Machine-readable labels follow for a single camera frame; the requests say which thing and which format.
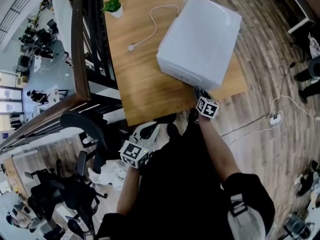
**potted plant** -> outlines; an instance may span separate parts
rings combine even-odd
[[[122,9],[122,5],[119,0],[109,0],[104,2],[103,11],[111,13],[116,18],[120,18],[122,14],[124,14],[124,10]]]

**railing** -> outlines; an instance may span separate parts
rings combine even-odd
[[[112,62],[102,4],[103,0],[72,0],[71,57],[75,93],[49,107],[15,131],[0,144],[0,155],[45,135],[59,132],[62,129],[60,116],[66,110],[79,113],[92,110],[99,114],[106,114],[122,108],[121,100],[91,93],[89,88],[89,81],[91,81],[117,89],[117,82],[112,79],[110,73]],[[86,58],[84,18],[87,19],[91,36],[87,40],[91,50]],[[94,70],[86,67],[85,60],[94,64]]]
[[[10,27],[15,22],[24,7],[29,3],[30,0],[15,0],[3,20],[0,23],[0,43],[5,38]]]

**power outlet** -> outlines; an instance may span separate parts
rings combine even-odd
[[[270,118],[270,125],[274,126],[274,125],[280,123],[281,119],[282,119],[281,113],[278,113],[278,115],[276,115],[276,116],[272,116]]]

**black cable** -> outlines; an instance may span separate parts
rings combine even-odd
[[[228,134],[231,134],[231,133],[233,133],[233,132],[235,132],[235,131],[238,131],[238,130],[240,130],[240,129],[242,129],[242,128],[245,128],[245,127],[247,127],[247,126],[255,123],[256,121],[259,121],[261,118],[264,118],[264,117],[266,117],[266,116],[268,116],[268,115],[269,115],[269,114],[264,114],[264,115],[260,116],[259,118],[257,118],[256,120],[253,120],[252,122],[250,122],[250,123],[248,123],[248,124],[246,124],[246,125],[244,125],[244,126],[241,126],[241,127],[238,128],[238,129],[234,129],[234,130],[232,130],[232,131],[230,131],[230,132],[228,132],[228,133],[226,133],[226,134],[224,134],[224,135],[221,135],[221,137],[224,137],[224,136],[226,136],[226,135],[228,135]]]
[[[286,79],[287,75],[289,75],[290,69],[292,69],[295,65],[296,65],[296,63],[292,62],[290,64],[287,72],[285,71],[285,68],[283,66],[279,66],[280,74],[281,74],[281,76],[283,76],[283,78],[282,78],[281,89],[280,89],[280,98],[279,98],[279,100],[278,100],[278,102],[276,103],[276,106],[275,106],[275,116],[278,115],[278,107],[279,107],[279,104],[280,104],[280,101],[281,101],[281,98],[282,98],[282,91],[283,91],[283,88],[284,88],[285,79]]]

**black sleeve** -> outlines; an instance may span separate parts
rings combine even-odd
[[[131,239],[133,233],[137,230],[134,228],[131,218],[119,213],[108,213],[104,215],[98,233],[94,240],[111,237],[117,239]]]
[[[242,194],[245,204],[260,213],[267,235],[274,222],[276,211],[274,202],[259,177],[255,174],[235,173],[226,179],[223,188],[229,197]]]

